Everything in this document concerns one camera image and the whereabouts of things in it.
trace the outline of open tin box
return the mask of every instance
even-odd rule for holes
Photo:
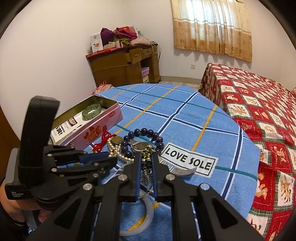
[[[83,120],[82,112],[91,104],[100,104],[102,111],[91,120]],[[121,120],[122,113],[117,101],[93,95],[54,120],[49,143],[84,150],[102,135],[103,126],[109,130]]]

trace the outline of pile of clothes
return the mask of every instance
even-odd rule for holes
[[[110,42],[121,42],[124,45],[136,45],[145,44],[150,45],[150,41],[145,37],[138,37],[136,33],[131,32],[126,28],[116,28],[116,30],[111,31],[107,28],[102,28],[101,38],[103,46],[109,44]]]

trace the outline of love sole tag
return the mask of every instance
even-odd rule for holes
[[[170,142],[165,146],[160,157],[185,169],[196,167],[196,174],[209,178],[218,162],[218,157],[188,151]]]

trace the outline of wooden cabinet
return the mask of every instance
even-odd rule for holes
[[[19,146],[20,140],[10,127],[0,107],[0,178],[6,173],[11,150]]]
[[[127,47],[88,58],[96,86],[143,83],[141,67],[149,67],[149,82],[160,80],[156,46]]]

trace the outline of yellow stripe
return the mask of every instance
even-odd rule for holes
[[[153,205],[153,209],[155,210],[158,207],[159,204],[160,204],[160,202],[155,202],[154,205]],[[146,215],[141,217],[132,227],[130,227],[128,229],[128,231],[136,229],[137,227],[139,227],[144,222],[145,217],[146,217]]]
[[[137,85],[138,85],[138,84],[133,85],[132,87],[130,87],[130,88],[124,90],[124,91],[119,92],[117,95],[113,96],[111,99],[114,99],[115,97],[119,96],[119,95],[122,94],[123,92],[125,92],[125,91],[127,91],[127,90],[130,90],[131,88],[134,88],[134,87],[137,86]]]
[[[203,128],[202,128],[202,131],[201,131],[200,135],[198,136],[198,139],[196,140],[194,146],[191,148],[191,151],[195,151],[195,149],[196,149],[196,147],[197,147],[197,145],[198,145],[200,139],[202,138],[202,135],[204,134],[205,129],[206,129],[207,125],[209,124],[209,122],[210,122],[210,120],[211,120],[211,118],[212,118],[212,116],[213,116],[213,114],[214,114],[214,112],[215,112],[215,110],[216,110],[217,107],[218,107],[217,105],[215,105],[215,106],[213,107],[213,109],[212,109],[210,115],[209,115],[208,118],[207,118],[207,121],[205,122],[205,124],[204,124],[204,126],[203,126]]]
[[[141,114],[143,114],[146,110],[148,110],[151,106],[153,106],[157,101],[161,100],[163,97],[165,97],[166,95],[168,95],[170,92],[172,92],[174,89],[180,87],[180,85],[172,88],[170,91],[168,91],[167,93],[165,93],[163,96],[161,96],[160,98],[158,98],[157,100],[153,101],[151,103],[151,105],[149,105],[148,107],[146,107],[144,110],[142,110],[134,119],[132,119],[129,123],[127,123],[124,128],[127,128],[131,123],[133,123]],[[119,129],[117,132],[115,132],[115,135],[118,135],[120,132],[122,131],[122,129]]]

